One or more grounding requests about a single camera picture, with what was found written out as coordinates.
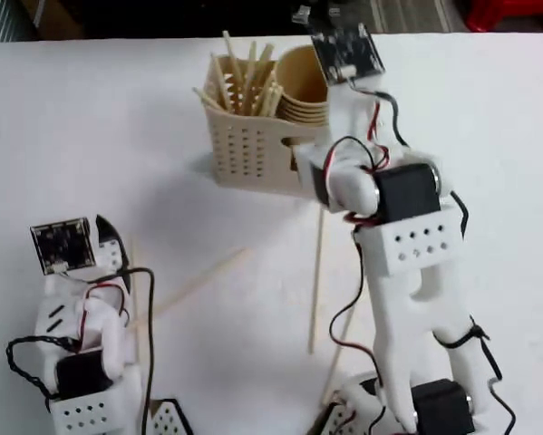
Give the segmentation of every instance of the bamboo skewer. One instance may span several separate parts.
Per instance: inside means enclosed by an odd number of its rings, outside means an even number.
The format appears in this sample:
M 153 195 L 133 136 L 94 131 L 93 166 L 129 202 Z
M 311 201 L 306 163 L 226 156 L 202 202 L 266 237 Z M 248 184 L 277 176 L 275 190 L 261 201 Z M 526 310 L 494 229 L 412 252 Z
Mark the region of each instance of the bamboo skewer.
M 257 43 L 253 41 L 249 48 L 249 61 L 247 63 L 247 72 L 245 73 L 245 82 L 243 83 L 243 104 L 241 108 L 242 115 L 251 113 L 249 102 L 252 101 L 251 93 L 253 91 L 253 79 L 255 78 L 255 58 L 257 56 Z
M 231 69 L 233 70 L 233 75 L 235 76 L 235 82 L 238 86 L 243 85 L 243 74 L 241 72 L 241 68 L 238 66 L 237 58 L 235 57 L 235 54 L 233 53 L 233 47 L 231 46 L 231 38 L 228 34 L 228 31 L 223 31 L 223 38 L 225 38 L 225 44 L 227 45 L 227 51 L 228 51 L 228 58 L 231 63 Z
M 265 96 L 267 95 L 267 91 L 269 88 L 273 86 L 275 83 L 275 72 L 272 71 L 265 80 L 265 83 L 263 84 L 263 87 L 261 88 L 261 91 L 259 92 L 259 96 L 257 98 L 257 102 L 255 103 L 255 107 L 253 108 L 253 115 L 257 116 L 260 111 L 261 107 L 263 105 L 263 102 L 265 100 Z
M 227 84 L 225 83 L 225 75 L 223 74 L 223 70 L 220 69 L 220 63 L 218 63 L 217 56 L 211 53 L 210 59 L 215 65 L 215 74 L 217 75 L 218 87 L 220 93 L 223 95 L 223 102 L 225 103 L 225 108 L 228 112 L 231 112 L 233 110 L 233 106 L 231 105 L 231 99 L 228 96 Z
M 317 306 L 319 302 L 319 284 L 322 263 L 322 249 L 324 245 L 324 220 L 325 210 L 319 209 L 319 221 L 317 223 L 317 246 L 315 248 L 315 271 L 314 271 L 314 292 L 311 303 L 311 322 L 309 324 L 309 340 L 307 342 L 307 351 L 310 355 L 315 352 L 315 332 L 317 329 Z
M 281 95 L 283 95 L 283 86 L 276 86 L 273 90 L 273 99 L 269 103 L 269 112 L 267 116 L 275 117 L 275 112 L 277 111 L 277 106 L 281 101 Z
M 208 284 L 215 277 L 221 275 L 222 273 L 228 271 L 232 266 L 235 266 L 240 261 L 245 260 L 250 254 L 250 249 L 239 249 L 230 256 L 225 257 L 224 259 L 218 261 L 213 267 L 207 270 L 205 273 L 197 276 L 196 278 L 188 281 L 175 295 L 171 296 L 164 302 L 154 306 L 154 321 L 164 312 L 168 311 L 170 308 L 179 304 L 186 297 L 199 290 L 201 287 Z M 148 315 L 142 315 L 137 317 L 134 322 L 131 322 L 128 326 L 129 330 L 140 328 L 145 326 L 148 323 Z
M 222 107 L 220 107 L 220 105 L 214 101 L 212 98 L 210 98 L 206 93 L 204 93 L 201 89 L 197 89 L 197 88 L 192 88 L 192 91 L 195 92 L 199 97 L 200 99 L 202 100 L 202 102 L 204 104 L 206 104 L 207 106 L 213 108 L 213 109 L 217 109 L 219 111 L 225 111 L 225 109 L 223 109 Z

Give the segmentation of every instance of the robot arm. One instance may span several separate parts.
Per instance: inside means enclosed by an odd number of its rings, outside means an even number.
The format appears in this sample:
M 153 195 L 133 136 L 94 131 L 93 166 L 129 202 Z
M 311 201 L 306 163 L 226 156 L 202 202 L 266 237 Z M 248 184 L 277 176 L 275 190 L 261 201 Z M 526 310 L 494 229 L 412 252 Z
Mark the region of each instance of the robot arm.
M 330 143 L 295 149 L 300 180 L 308 193 L 331 212 L 364 217 L 356 221 L 360 224 L 354 241 L 364 256 L 373 305 L 379 379 L 373 394 L 358 382 L 344 386 L 340 394 L 365 417 L 360 430 L 375 418 L 362 412 L 370 408 L 365 400 L 372 396 L 389 418 L 400 423 L 396 431 L 472 433 L 472 414 L 475 418 L 482 414 L 490 401 L 481 343 L 469 340 L 447 351 L 453 381 L 418 373 L 415 357 L 425 334 L 435 334 L 442 343 L 457 343 L 473 326 L 458 288 L 461 213 L 441 205 L 451 194 L 451 184 L 433 156 L 407 147 L 366 146 L 367 151 L 349 139 L 335 152 Z M 373 161 L 384 161 L 386 152 L 385 167 L 375 168 Z M 418 385 L 422 377 L 433 382 Z M 432 397 L 440 400 L 438 409 L 451 416 L 448 422 L 427 409 Z

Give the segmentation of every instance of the white plastic basket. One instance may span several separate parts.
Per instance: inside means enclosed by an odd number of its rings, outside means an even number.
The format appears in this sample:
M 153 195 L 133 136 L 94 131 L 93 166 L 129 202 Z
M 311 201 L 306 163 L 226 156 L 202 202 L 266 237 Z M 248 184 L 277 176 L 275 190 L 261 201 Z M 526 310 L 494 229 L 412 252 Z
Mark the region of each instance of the white plastic basket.
M 225 74 L 231 102 L 238 93 L 227 56 L 218 58 Z M 246 61 L 239 61 L 245 68 Z M 223 106 L 217 76 L 211 64 L 205 93 Z M 214 155 L 215 180 L 221 186 L 304 196 L 289 143 L 313 141 L 326 127 L 306 127 L 277 118 L 238 116 L 205 106 Z

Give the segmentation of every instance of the black wire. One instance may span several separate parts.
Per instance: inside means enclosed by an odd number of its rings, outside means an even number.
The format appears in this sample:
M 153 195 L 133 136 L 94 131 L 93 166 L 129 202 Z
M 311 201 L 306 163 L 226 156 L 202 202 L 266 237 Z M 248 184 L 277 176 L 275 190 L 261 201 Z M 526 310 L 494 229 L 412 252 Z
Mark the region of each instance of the black wire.
M 440 340 L 436 335 L 434 335 L 434 338 L 442 347 L 445 347 L 446 349 L 458 349 L 473 338 L 477 338 L 480 340 L 480 348 L 484 353 L 485 358 L 487 358 L 487 361 L 490 364 L 490 368 L 495 373 L 495 377 L 491 378 L 488 382 L 490 395 L 509 413 L 510 423 L 505 430 L 505 435 L 510 435 L 511 431 L 515 427 L 515 424 L 517 423 L 517 415 L 515 415 L 515 411 L 512 410 L 512 408 L 499 397 L 494 388 L 495 383 L 501 382 L 503 380 L 503 374 L 500 370 L 499 365 L 497 364 L 497 361 L 495 360 L 495 357 L 492 356 L 492 353 L 490 352 L 490 349 L 485 342 L 485 340 L 490 340 L 490 337 L 483 331 L 480 326 L 477 325 L 472 316 L 470 317 L 470 319 L 472 320 L 472 327 L 465 335 L 460 338 L 460 340 L 457 340 L 454 343 L 445 343 Z
M 400 106 L 398 105 L 398 101 L 389 94 L 388 92 L 382 92 L 382 91 L 368 91 L 365 88 L 358 88 L 355 86 L 355 81 L 352 80 L 350 82 L 350 87 L 359 93 L 363 93 L 364 95 L 373 95 L 374 97 L 378 97 L 382 100 L 386 100 L 392 105 L 393 114 L 392 114 L 392 129 L 394 131 L 394 136 L 396 137 L 396 140 L 400 142 L 401 145 L 404 147 L 410 148 L 410 145 L 408 145 L 408 142 L 404 140 L 402 137 L 402 134 L 400 134 L 400 129 L 398 128 L 398 118 L 400 116 Z
M 77 352 L 77 350 L 79 349 L 79 342 L 77 340 L 74 340 L 71 337 L 52 337 L 49 335 L 29 335 L 22 338 L 16 338 L 15 340 L 12 340 L 11 342 L 7 344 L 7 348 L 5 349 L 5 354 L 7 355 L 7 363 L 9 364 L 9 368 L 13 372 L 17 373 L 22 378 L 24 378 L 26 381 L 30 382 L 32 385 L 37 387 L 40 392 L 42 392 L 42 395 L 45 397 L 45 407 L 49 411 L 49 401 L 57 399 L 58 395 L 50 393 L 47 387 L 45 387 L 44 382 L 39 377 L 32 376 L 25 370 L 22 370 L 15 363 L 14 347 L 16 347 L 18 344 L 21 344 L 21 343 L 38 343 L 38 342 L 54 344 L 70 353 Z
M 144 399 L 144 408 L 142 410 L 142 435 L 146 435 L 146 426 L 148 422 L 148 414 L 150 411 L 150 395 L 152 394 L 152 376 L 154 374 L 154 335 L 152 331 L 152 306 L 154 305 L 154 272 L 147 267 L 133 267 L 131 269 L 121 270 L 112 275 L 103 276 L 101 278 L 89 281 L 88 284 L 99 284 L 104 281 L 109 281 L 115 278 L 122 278 L 124 276 L 146 273 L 150 277 L 149 293 L 148 293 L 148 345 L 150 349 L 149 371 L 148 381 L 146 384 L 146 396 Z
M 368 147 L 365 146 L 365 144 L 359 140 L 358 138 L 356 138 L 355 136 L 343 136 L 342 138 L 336 140 L 334 142 L 334 145 L 332 145 L 332 150 L 337 147 L 340 143 L 342 143 L 344 140 L 353 140 L 355 141 L 358 145 L 360 145 L 364 151 L 368 154 L 368 157 L 370 158 L 370 164 L 372 165 L 372 169 L 374 169 L 376 166 L 375 166 L 375 160 L 373 159 L 373 154 L 372 152 L 370 151 L 370 149 Z
M 367 353 L 367 355 L 372 360 L 373 367 L 376 370 L 376 374 L 378 376 L 378 382 L 380 383 L 380 386 L 383 387 L 383 379 L 382 379 L 382 376 L 380 374 L 380 369 L 378 368 L 378 363 L 376 362 L 376 357 L 374 356 L 373 352 L 370 349 L 368 349 L 367 347 L 362 346 L 360 344 L 343 343 L 341 340 L 335 338 L 335 335 L 334 335 L 334 324 L 335 324 L 335 321 L 337 320 L 337 318 L 340 315 L 342 315 L 343 313 L 345 313 L 346 311 L 348 311 L 350 308 L 352 308 L 358 302 L 358 300 L 362 296 L 362 292 L 364 291 L 364 256 L 362 255 L 362 247 L 359 244 L 356 243 L 355 248 L 358 250 L 358 255 L 360 256 L 360 285 L 359 285 L 359 288 L 358 288 L 358 293 L 356 294 L 356 296 L 354 297 L 352 302 L 347 304 L 344 308 L 342 308 L 339 312 L 337 312 L 337 314 L 334 316 L 334 318 L 332 318 L 332 321 L 329 324 L 329 336 L 332 339 L 332 341 L 337 345 L 340 345 L 340 346 L 343 346 L 343 347 L 349 347 L 349 348 L 352 348 L 352 349 L 357 349 L 359 351 Z
M 373 95 L 374 97 L 381 98 L 382 100 L 386 100 L 392 105 L 392 129 L 394 132 L 394 136 L 396 137 L 396 140 L 400 142 L 401 145 L 403 145 L 406 148 L 410 148 L 410 145 L 408 145 L 408 142 L 404 140 L 402 137 L 402 134 L 400 134 L 400 130 L 398 129 L 398 118 L 400 116 L 400 106 L 398 105 L 398 101 L 389 94 L 388 92 L 382 92 L 382 91 L 368 91 L 365 88 L 358 88 L 355 86 L 355 81 L 351 80 L 350 87 L 359 93 L 363 93 L 364 95 Z M 462 220 L 461 220 L 461 233 L 462 237 L 466 234 L 467 231 L 467 225 L 469 223 L 469 210 L 467 209 L 467 206 L 464 205 L 464 202 L 462 201 L 461 197 L 457 195 L 457 193 L 453 190 L 451 191 L 451 196 L 454 199 L 454 201 L 457 203 L 459 208 L 461 209 L 462 213 Z
M 497 392 L 495 391 L 495 383 L 499 383 L 500 381 L 502 381 L 502 378 L 499 379 L 499 378 L 492 378 L 489 380 L 489 391 L 490 391 L 490 395 L 500 404 L 500 406 L 502 406 L 510 415 L 510 423 L 509 423 L 509 426 L 507 426 L 507 428 L 505 429 L 505 434 L 504 435 L 510 435 L 510 433 L 512 432 L 513 428 L 515 427 L 515 424 L 517 423 L 517 415 L 515 415 L 515 411 L 512 410 L 512 408 L 504 401 L 502 400 L 499 395 L 497 394 Z
M 372 421 L 372 424 L 370 424 L 370 427 L 368 428 L 368 435 L 372 435 L 372 430 L 373 428 L 376 427 L 376 425 L 382 421 L 383 419 L 383 415 L 386 413 L 386 407 L 385 405 L 382 406 L 382 410 L 380 411 L 380 415 L 378 415 L 378 417 L 376 417 L 376 420 Z

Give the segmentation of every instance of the white surface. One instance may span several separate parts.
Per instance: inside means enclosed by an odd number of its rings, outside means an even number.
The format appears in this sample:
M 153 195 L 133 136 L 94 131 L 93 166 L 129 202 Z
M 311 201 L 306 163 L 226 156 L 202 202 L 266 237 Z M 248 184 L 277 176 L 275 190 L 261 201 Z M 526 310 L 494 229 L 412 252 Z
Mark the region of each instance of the white surface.
M 442 158 L 470 208 L 461 285 L 493 339 L 515 433 L 543 434 L 543 34 L 375 40 L 403 136 Z M 283 51 L 308 40 L 274 41 Z M 244 56 L 248 40 L 235 46 Z M 33 330 L 43 288 L 28 228 L 97 212 L 137 238 L 157 303 L 226 253 L 256 250 L 157 322 L 154 396 L 178 397 L 197 433 L 309 428 L 334 350 L 326 323 L 357 284 L 351 228 L 326 220 L 325 332 L 308 356 L 317 206 L 204 175 L 207 125 L 190 87 L 224 50 L 222 40 L 0 44 L 0 433 L 53 433 L 39 392 L 5 362 L 7 341 Z M 363 299 L 352 325 L 365 343 L 370 311 Z M 37 354 L 19 352 L 28 370 Z M 340 367 L 370 370 L 351 351 Z

